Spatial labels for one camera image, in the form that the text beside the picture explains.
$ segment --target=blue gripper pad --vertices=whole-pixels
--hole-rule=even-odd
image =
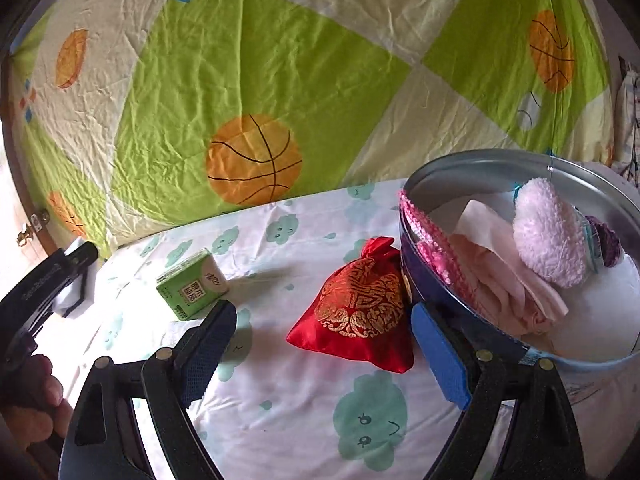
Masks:
[[[411,328],[445,398],[466,410],[471,392],[465,367],[423,303],[416,304],[411,312]]]
[[[233,303],[221,300],[195,329],[192,338],[196,346],[181,370],[180,402],[188,408],[204,395],[213,372],[225,352],[231,336],[236,331],[236,308]]]

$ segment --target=red satin drawstring bag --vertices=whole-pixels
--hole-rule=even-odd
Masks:
[[[371,238],[360,258],[336,270],[287,335],[304,350],[404,373],[414,365],[402,299],[400,251],[393,238]]]

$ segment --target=green fabric panel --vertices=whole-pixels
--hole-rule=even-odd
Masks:
[[[545,87],[530,54],[530,26],[545,9],[564,28],[575,59],[572,82],[558,93]],[[423,63],[521,147],[560,155],[585,105],[608,84],[601,47],[580,0],[461,0]],[[516,112],[530,91],[542,98],[540,116],[523,131]]]
[[[35,116],[24,124],[24,129],[22,145],[30,168],[28,187],[34,202],[46,206],[52,218],[64,224],[47,200],[50,192],[61,193],[81,219],[88,239],[100,249],[100,255],[110,256],[105,238],[104,194],[66,157]]]
[[[239,209],[211,189],[205,161],[219,127],[242,114],[292,131],[303,163],[287,196],[335,189],[408,72],[286,0],[169,0],[124,107],[113,192],[171,224]]]
[[[46,10],[11,56],[12,68],[20,74],[22,79],[31,77],[33,67],[36,64],[38,47],[42,42],[42,38],[44,38],[44,33],[47,30],[47,23],[49,23],[52,10],[53,7],[49,7],[49,9]]]

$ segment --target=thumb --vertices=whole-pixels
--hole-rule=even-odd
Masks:
[[[21,449],[34,442],[47,440],[53,432],[53,420],[44,412],[33,408],[7,406],[2,409],[4,421]]]

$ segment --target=orange basketball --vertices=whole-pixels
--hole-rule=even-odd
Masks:
[[[557,94],[574,78],[574,53],[549,9],[537,13],[529,27],[529,52],[546,88]]]
[[[79,28],[66,37],[56,61],[56,86],[69,88],[78,79],[84,62],[87,30]]]
[[[84,230],[84,224],[78,217],[73,207],[65,200],[62,193],[59,191],[52,191],[47,196],[47,200],[51,204],[55,215],[62,220],[65,227],[76,236],[87,238],[86,231]]]
[[[302,156],[293,133],[261,114],[223,124],[209,145],[209,183],[225,202],[260,205],[279,199],[300,176]]]

